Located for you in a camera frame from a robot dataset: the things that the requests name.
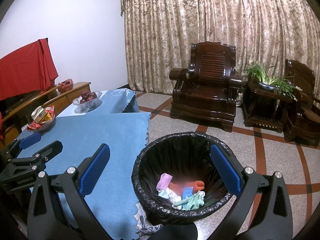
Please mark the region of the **dark wooden side table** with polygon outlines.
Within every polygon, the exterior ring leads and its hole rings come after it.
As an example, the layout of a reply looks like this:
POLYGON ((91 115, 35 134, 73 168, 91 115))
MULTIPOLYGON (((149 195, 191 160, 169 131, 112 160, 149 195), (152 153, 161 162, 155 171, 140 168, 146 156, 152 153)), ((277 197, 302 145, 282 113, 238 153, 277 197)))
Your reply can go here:
POLYGON ((271 85, 250 77, 243 97, 244 123, 246 127, 261 127, 282 133, 287 121, 286 106, 295 101, 280 93, 271 85))

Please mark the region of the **black lined trash bin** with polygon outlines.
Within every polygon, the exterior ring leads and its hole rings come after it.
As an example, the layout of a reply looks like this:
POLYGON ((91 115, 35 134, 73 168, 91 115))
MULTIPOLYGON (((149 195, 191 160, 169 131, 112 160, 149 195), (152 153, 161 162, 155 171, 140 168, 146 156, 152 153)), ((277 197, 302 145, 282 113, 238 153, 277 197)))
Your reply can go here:
POLYGON ((223 207, 232 197, 216 170, 211 157, 213 144, 234 156, 220 139, 197 132, 174 133, 156 139, 137 156, 131 181, 134 192, 152 224, 187 224, 206 218, 223 207), (176 183, 204 182, 204 205, 193 211, 172 207, 158 196, 156 185, 161 174, 172 176, 176 183))

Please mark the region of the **dark red fruit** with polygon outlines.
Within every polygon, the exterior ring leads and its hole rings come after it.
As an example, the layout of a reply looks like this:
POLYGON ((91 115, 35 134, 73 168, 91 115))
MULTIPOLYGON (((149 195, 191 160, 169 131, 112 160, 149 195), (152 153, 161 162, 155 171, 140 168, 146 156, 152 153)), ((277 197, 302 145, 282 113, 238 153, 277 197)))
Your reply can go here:
POLYGON ((86 103, 96 98, 97 98, 97 94, 95 92, 89 92, 87 90, 83 90, 81 93, 80 104, 86 103))

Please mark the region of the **white tissue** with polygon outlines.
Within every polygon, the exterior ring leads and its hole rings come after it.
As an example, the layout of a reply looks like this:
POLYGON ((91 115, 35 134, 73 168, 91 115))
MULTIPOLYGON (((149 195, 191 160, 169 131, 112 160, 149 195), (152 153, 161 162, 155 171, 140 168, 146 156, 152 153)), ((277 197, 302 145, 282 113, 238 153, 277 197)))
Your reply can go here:
POLYGON ((158 192, 158 196, 167 199, 171 204, 175 204, 182 200, 181 196, 177 195, 174 191, 169 189, 168 187, 164 190, 160 190, 158 192))

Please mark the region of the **glass snack dish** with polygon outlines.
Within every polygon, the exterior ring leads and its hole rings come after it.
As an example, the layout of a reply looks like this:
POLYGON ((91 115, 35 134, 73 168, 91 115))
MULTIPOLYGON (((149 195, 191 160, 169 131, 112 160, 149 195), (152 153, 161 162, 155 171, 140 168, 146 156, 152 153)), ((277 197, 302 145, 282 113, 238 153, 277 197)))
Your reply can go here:
POLYGON ((53 125, 55 121, 55 106, 43 107, 47 114, 38 124, 32 121, 31 124, 27 126, 28 132, 45 132, 53 125))

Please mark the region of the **blue table cloth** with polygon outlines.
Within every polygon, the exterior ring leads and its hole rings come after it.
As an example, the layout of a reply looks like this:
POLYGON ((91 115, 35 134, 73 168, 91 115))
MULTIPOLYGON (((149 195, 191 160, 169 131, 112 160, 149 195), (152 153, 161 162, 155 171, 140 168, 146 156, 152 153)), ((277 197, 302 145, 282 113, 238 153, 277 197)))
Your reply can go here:
POLYGON ((80 179, 80 196, 113 239, 137 239, 138 199, 131 174, 148 143, 149 121, 147 112, 58 117, 54 127, 19 156, 31 157, 60 141, 61 153, 46 163, 48 175, 62 174, 93 157, 80 179))

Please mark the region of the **wooden cabinet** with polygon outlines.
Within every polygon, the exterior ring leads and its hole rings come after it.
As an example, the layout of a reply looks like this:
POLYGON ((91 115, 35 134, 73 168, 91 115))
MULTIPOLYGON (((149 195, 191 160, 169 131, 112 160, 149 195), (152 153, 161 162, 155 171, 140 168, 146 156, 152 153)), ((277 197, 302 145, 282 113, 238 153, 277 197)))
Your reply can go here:
POLYGON ((22 133, 22 127, 32 122, 31 113, 36 107, 54 106, 55 115, 60 114, 64 109, 72 104, 75 98, 81 95, 83 90, 90 91, 90 82, 77 82, 73 88, 67 92, 60 93, 57 86, 53 86, 49 90, 33 93, 28 100, 22 104, 17 104, 11 109, 5 117, 2 118, 1 148, 11 143, 22 133))

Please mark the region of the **green rubber glove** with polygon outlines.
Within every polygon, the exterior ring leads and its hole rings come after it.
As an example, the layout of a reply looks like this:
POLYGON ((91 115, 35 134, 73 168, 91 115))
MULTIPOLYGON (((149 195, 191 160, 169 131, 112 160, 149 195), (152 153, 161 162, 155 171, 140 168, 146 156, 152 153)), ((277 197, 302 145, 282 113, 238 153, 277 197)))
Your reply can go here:
POLYGON ((204 206, 204 191, 198 191, 190 197, 187 197, 179 202, 175 202, 173 207, 179 208, 184 211, 197 210, 200 207, 204 206))

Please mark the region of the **red cloth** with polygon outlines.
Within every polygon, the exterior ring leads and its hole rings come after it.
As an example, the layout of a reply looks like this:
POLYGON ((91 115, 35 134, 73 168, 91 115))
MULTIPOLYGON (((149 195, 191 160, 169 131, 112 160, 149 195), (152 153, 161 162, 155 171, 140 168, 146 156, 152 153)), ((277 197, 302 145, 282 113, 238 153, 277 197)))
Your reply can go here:
POLYGON ((39 39, 1 58, 1 100, 45 91, 58 76, 48 39, 39 39))

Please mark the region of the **glass fruit bowl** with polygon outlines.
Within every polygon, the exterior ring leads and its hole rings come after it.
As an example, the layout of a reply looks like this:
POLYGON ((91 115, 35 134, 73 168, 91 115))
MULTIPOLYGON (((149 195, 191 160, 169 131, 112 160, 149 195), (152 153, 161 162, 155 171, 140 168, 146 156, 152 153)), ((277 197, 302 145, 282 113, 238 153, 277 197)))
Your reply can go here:
POLYGON ((80 104, 81 95, 78 98, 75 98, 73 100, 73 105, 75 106, 74 112, 77 114, 87 113, 99 107, 103 103, 102 100, 100 99, 102 96, 102 92, 96 91, 95 93, 97 94, 96 99, 93 99, 83 104, 80 104))

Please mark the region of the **green potted plant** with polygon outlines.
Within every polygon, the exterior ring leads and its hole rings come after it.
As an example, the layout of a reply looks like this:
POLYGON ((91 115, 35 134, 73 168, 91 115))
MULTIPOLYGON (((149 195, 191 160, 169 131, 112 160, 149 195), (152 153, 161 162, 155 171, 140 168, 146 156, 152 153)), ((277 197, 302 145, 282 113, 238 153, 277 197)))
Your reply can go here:
POLYGON ((267 67, 263 63, 254 61, 245 68, 244 75, 254 89, 262 89, 297 101, 295 91, 301 89, 285 77, 269 75, 268 71, 272 68, 274 66, 267 67))

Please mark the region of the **red ornament on cabinet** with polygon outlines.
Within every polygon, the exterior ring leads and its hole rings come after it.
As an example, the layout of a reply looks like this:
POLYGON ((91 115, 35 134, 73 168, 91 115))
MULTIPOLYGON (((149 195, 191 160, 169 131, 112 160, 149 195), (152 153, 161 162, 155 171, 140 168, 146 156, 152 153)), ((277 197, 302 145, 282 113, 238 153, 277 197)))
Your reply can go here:
POLYGON ((73 80, 72 79, 67 79, 61 83, 59 83, 57 85, 57 90, 60 92, 60 93, 65 93, 71 89, 73 89, 73 80))

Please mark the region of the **beige patterned curtain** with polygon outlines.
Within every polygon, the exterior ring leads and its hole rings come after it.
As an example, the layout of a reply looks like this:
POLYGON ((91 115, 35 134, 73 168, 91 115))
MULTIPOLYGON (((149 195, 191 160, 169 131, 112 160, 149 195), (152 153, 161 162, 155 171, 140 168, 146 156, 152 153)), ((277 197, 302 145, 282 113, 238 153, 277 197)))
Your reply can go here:
POLYGON ((319 74, 319 18, 308 0, 121 0, 129 86, 169 94, 173 68, 190 64, 193 43, 236 48, 236 70, 251 62, 284 75, 286 59, 319 74))

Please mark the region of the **large orange foam net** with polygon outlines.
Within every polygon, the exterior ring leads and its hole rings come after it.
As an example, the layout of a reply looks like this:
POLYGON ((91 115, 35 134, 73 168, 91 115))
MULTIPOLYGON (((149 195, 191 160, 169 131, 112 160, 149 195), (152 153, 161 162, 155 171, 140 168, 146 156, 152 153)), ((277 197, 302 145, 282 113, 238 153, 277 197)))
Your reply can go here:
POLYGON ((193 191, 192 193, 197 193, 198 191, 203 191, 205 184, 201 180, 196 180, 196 181, 188 181, 185 183, 173 183, 170 182, 168 188, 174 191, 178 196, 183 195, 183 190, 186 187, 192 187, 193 191))

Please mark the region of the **white and gold box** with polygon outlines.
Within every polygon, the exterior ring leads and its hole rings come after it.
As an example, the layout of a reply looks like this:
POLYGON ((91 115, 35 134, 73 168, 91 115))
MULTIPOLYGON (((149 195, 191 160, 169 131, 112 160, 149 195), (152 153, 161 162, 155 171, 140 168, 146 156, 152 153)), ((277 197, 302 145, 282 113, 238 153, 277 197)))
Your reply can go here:
POLYGON ((31 118, 35 123, 38 124, 46 116, 46 114, 46 110, 42 106, 39 106, 31 113, 31 118))

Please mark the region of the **light blue plastic table cover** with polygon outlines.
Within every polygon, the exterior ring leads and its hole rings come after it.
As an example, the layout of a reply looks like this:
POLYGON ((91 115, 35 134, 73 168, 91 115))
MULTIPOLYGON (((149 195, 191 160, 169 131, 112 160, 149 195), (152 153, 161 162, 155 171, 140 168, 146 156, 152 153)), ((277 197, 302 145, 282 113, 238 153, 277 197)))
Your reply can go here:
POLYGON ((75 115, 102 115, 115 113, 138 113, 139 108, 134 91, 121 88, 115 90, 104 90, 100 98, 102 104, 95 110, 87 113, 77 114, 74 112, 75 106, 73 103, 64 109, 57 117, 75 116, 75 115))

